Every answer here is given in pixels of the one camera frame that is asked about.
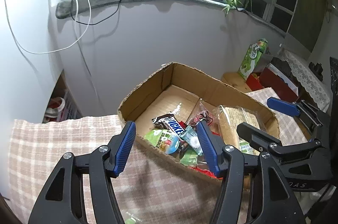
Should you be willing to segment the green square candy packet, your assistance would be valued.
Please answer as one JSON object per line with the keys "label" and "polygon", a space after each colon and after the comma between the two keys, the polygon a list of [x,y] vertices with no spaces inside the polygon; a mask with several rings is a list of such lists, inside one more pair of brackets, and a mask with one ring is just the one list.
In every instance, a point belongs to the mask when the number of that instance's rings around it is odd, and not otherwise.
{"label": "green square candy packet", "polygon": [[180,159],[180,163],[188,167],[196,167],[198,165],[198,154],[191,148],[188,148],[183,157]]}

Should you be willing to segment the bread loaf package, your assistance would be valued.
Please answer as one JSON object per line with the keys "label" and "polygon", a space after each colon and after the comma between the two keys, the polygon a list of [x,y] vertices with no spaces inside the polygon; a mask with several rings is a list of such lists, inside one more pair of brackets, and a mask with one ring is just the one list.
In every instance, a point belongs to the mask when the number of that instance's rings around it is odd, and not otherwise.
{"label": "bread loaf package", "polygon": [[226,107],[219,105],[213,110],[218,119],[220,135],[226,144],[236,147],[244,154],[258,155],[259,152],[249,145],[249,142],[238,136],[237,126],[247,123],[266,132],[266,128],[258,114],[243,107]]}

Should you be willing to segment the red dates clear bag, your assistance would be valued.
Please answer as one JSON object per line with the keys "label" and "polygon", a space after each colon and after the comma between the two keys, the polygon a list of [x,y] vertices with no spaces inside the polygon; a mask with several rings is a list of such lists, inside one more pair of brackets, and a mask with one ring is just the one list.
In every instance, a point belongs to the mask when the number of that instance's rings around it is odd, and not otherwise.
{"label": "red dates clear bag", "polygon": [[186,124],[196,128],[197,123],[204,120],[213,134],[220,135],[218,118],[214,115],[213,110],[214,106],[199,99],[187,118]]}

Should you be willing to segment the green egg-shaped snack pack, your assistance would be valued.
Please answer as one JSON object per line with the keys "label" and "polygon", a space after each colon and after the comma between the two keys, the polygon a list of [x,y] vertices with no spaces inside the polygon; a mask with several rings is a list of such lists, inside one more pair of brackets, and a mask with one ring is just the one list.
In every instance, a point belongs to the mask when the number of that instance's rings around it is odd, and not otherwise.
{"label": "green egg-shaped snack pack", "polygon": [[153,129],[144,135],[146,141],[165,154],[174,154],[179,146],[180,141],[176,133],[168,129]]}

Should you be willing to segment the large Snickers bar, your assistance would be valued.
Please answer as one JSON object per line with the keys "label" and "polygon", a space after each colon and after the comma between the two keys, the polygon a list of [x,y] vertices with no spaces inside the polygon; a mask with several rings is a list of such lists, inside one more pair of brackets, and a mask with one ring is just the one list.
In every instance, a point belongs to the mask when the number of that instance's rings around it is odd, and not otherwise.
{"label": "large Snickers bar", "polygon": [[178,120],[175,118],[175,115],[172,113],[166,113],[155,117],[152,119],[152,123],[157,127],[163,127],[176,133],[179,137],[185,133],[185,129],[180,125]]}

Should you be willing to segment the green round candy packet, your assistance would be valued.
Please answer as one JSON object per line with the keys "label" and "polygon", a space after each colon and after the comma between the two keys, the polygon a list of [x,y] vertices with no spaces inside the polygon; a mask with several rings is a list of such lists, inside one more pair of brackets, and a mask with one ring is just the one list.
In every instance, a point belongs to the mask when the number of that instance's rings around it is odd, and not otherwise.
{"label": "green round candy packet", "polygon": [[126,224],[142,224],[145,223],[132,211],[124,211],[123,213],[124,223]]}

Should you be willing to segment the small pale green candy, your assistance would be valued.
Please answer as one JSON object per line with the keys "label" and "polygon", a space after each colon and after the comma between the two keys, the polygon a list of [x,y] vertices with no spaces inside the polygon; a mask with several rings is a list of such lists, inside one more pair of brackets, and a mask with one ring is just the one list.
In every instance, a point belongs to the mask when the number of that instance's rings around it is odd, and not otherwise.
{"label": "small pale green candy", "polygon": [[203,155],[203,150],[200,146],[198,135],[193,127],[188,125],[180,137],[189,144],[189,146],[196,152],[198,156]]}

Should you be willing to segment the pink plaid tablecloth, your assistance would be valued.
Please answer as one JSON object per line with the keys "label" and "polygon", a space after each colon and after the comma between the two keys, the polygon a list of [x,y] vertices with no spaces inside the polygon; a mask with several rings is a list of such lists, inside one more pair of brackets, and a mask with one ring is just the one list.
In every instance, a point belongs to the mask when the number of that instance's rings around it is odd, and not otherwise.
{"label": "pink plaid tablecloth", "polygon": [[[116,115],[60,123],[16,120],[9,145],[10,207],[27,223],[34,203],[65,152],[87,154],[121,131]],[[220,185],[180,169],[139,143],[113,180],[122,214],[142,223],[208,223]]]}

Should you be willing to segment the brown cardboard box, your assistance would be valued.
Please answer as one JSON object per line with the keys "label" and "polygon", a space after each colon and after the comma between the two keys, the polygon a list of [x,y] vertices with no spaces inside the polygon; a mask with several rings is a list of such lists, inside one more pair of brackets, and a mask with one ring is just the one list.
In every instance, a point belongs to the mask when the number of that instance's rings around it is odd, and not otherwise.
{"label": "brown cardboard box", "polygon": [[178,119],[186,121],[198,100],[203,100],[209,110],[224,105],[254,111],[267,133],[279,137],[277,117],[263,103],[196,68],[176,62],[166,64],[131,91],[121,102],[117,114],[122,124],[128,121],[136,123],[136,140],[142,146],[181,171],[209,183],[220,184],[219,179],[184,166],[143,138],[154,127],[152,118],[177,110]]}

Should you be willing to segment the white lace cloth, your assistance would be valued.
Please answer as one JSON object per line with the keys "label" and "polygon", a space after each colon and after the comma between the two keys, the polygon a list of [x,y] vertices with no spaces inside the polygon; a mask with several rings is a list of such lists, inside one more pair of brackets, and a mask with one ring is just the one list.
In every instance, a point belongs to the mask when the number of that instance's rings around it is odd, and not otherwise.
{"label": "white lace cloth", "polygon": [[331,103],[331,95],[328,88],[310,70],[307,62],[285,48],[281,48],[278,55],[282,61],[288,63],[291,73],[308,92],[317,107],[326,112]]}

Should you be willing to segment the red box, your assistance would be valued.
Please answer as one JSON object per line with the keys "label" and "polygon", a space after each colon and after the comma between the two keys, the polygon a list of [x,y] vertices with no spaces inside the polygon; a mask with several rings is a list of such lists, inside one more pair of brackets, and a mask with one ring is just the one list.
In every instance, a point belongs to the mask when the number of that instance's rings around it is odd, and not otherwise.
{"label": "red box", "polygon": [[258,74],[258,77],[254,77],[254,73],[251,73],[246,80],[246,84],[252,91],[272,88],[280,99],[290,103],[296,102],[298,99],[298,96],[290,87],[268,68],[264,68],[264,70]]}

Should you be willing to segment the green drink carton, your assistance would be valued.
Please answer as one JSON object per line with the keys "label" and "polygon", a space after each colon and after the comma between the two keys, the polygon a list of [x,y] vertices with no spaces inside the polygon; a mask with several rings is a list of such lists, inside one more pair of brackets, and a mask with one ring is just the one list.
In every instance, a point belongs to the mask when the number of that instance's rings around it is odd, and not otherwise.
{"label": "green drink carton", "polygon": [[254,68],[259,62],[259,59],[268,49],[267,40],[260,38],[257,42],[251,44],[242,60],[242,63],[238,69],[238,74],[247,80]]}

